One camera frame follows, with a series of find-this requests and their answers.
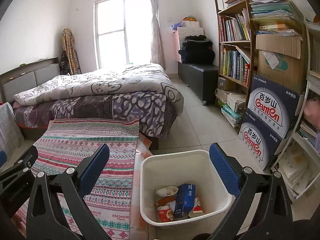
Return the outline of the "small blue carton box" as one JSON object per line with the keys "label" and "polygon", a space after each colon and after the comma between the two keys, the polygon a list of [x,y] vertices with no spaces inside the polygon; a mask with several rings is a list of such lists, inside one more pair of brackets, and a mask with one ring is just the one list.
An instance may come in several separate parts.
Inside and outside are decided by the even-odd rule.
{"label": "small blue carton box", "polygon": [[186,213],[193,209],[195,192],[196,185],[194,184],[182,184],[178,187],[174,210],[175,219],[183,218]]}

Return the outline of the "white plastic bag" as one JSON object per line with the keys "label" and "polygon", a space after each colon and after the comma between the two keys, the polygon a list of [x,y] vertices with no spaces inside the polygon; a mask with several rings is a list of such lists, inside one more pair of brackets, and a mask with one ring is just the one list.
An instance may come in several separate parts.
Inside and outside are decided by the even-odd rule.
{"label": "white plastic bag", "polygon": [[175,196],[178,192],[178,188],[175,186],[167,186],[157,188],[156,194],[162,198]]}

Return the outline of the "white plastic trash bin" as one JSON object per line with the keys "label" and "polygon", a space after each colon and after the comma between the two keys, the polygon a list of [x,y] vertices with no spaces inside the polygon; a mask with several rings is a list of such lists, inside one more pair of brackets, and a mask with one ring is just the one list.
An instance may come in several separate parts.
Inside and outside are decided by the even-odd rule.
{"label": "white plastic trash bin", "polygon": [[[173,219],[165,218],[167,204],[156,207],[158,190],[174,186],[178,192]],[[209,152],[153,155],[142,162],[140,171],[140,214],[150,225],[160,228],[188,225],[224,213],[232,204]]]}

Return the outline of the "striped patterned tablecloth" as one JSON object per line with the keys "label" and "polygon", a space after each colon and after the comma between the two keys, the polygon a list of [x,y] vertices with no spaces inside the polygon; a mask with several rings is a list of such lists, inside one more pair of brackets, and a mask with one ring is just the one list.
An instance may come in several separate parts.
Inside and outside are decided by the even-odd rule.
{"label": "striped patterned tablecloth", "polygon": [[27,239],[128,239],[139,120],[62,119],[35,142]]}

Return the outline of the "orange snack wrapper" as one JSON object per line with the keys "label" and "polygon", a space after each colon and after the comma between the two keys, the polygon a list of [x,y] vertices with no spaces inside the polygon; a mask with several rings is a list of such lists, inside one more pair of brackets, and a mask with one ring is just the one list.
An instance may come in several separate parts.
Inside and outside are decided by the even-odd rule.
{"label": "orange snack wrapper", "polygon": [[188,213],[189,218],[195,218],[204,215],[204,211],[201,206],[201,202],[199,197],[195,197],[194,199],[194,207],[193,209]]}

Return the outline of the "white shelving unit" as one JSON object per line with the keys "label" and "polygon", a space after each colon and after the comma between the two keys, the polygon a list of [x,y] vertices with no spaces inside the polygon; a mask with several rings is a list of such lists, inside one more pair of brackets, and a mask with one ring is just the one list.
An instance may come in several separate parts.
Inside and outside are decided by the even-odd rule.
{"label": "white shelving unit", "polygon": [[298,119],[284,149],[272,166],[285,180],[294,202],[319,185],[319,125],[310,121],[319,113],[319,24],[305,22],[308,42],[306,91]]}

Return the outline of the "upper Ganten water carton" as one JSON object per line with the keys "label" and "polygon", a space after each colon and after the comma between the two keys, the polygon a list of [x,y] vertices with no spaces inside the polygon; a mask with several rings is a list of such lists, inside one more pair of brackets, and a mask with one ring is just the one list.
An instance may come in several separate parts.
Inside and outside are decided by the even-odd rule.
{"label": "upper Ganten water carton", "polygon": [[285,138],[299,116],[304,94],[254,75],[248,108],[281,138]]}

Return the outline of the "grey padded headboard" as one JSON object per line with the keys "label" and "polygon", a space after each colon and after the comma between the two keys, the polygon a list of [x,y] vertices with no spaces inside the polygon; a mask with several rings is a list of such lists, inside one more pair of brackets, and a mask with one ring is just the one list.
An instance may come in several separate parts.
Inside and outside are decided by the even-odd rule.
{"label": "grey padded headboard", "polygon": [[13,103],[15,94],[35,88],[58,75],[60,67],[57,57],[23,64],[1,74],[1,103]]}

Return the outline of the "purple patterned blanket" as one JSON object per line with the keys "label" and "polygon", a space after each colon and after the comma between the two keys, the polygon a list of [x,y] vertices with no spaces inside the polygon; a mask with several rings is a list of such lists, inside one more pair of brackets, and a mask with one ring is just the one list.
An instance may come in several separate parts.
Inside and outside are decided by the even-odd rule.
{"label": "purple patterned blanket", "polygon": [[174,103],[161,93],[134,92],[83,96],[34,106],[19,106],[15,103],[14,115],[18,126],[23,128],[45,128],[55,119],[139,119],[141,133],[166,139],[178,116],[178,110]]}

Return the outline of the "black storage bench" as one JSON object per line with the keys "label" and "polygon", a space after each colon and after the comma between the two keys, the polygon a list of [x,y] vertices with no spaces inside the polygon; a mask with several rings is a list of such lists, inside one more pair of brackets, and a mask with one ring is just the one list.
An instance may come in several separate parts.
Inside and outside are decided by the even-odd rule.
{"label": "black storage bench", "polygon": [[178,62],[179,78],[200,98],[203,105],[215,103],[218,66]]}

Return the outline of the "plaid coat on rack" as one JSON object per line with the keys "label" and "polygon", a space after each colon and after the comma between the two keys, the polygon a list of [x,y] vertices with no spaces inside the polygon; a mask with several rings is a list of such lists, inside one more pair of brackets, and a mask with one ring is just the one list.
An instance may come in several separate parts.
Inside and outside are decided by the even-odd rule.
{"label": "plaid coat on rack", "polygon": [[75,38],[71,29],[62,31],[62,55],[60,60],[61,75],[81,74],[80,63],[75,49]]}

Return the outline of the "white cartoon print duvet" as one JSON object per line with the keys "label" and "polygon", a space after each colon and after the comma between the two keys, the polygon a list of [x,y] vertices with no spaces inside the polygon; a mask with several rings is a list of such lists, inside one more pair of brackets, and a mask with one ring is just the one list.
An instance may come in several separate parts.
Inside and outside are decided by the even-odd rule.
{"label": "white cartoon print duvet", "polygon": [[178,109],[183,96],[159,64],[126,65],[117,72],[96,70],[77,75],[58,75],[29,90],[14,95],[23,106],[92,95],[156,92],[165,95]]}

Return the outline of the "wooden bookshelf with books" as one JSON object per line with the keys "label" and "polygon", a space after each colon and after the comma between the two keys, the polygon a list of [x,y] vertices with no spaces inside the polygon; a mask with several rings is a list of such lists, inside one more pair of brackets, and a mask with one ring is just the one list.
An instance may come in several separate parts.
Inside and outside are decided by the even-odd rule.
{"label": "wooden bookshelf with books", "polygon": [[231,126],[239,130],[258,66],[251,0],[214,2],[219,35],[216,104]]}

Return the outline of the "pink storage boxes stack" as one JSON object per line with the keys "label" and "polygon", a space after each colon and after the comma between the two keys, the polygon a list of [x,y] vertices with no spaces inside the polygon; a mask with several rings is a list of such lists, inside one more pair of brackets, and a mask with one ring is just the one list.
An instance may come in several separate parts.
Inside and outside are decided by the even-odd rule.
{"label": "pink storage boxes stack", "polygon": [[182,49],[182,44],[187,36],[204,35],[204,29],[200,27],[199,21],[194,16],[187,16],[181,22],[171,26],[174,35],[176,61],[181,61],[181,56],[178,53]]}

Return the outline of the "stack of papers on shelf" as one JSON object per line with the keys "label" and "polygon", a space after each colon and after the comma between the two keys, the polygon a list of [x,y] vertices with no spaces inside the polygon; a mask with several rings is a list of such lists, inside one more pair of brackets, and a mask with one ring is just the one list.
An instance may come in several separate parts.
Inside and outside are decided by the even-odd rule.
{"label": "stack of papers on shelf", "polygon": [[250,0],[256,34],[302,38],[304,16],[291,0]]}

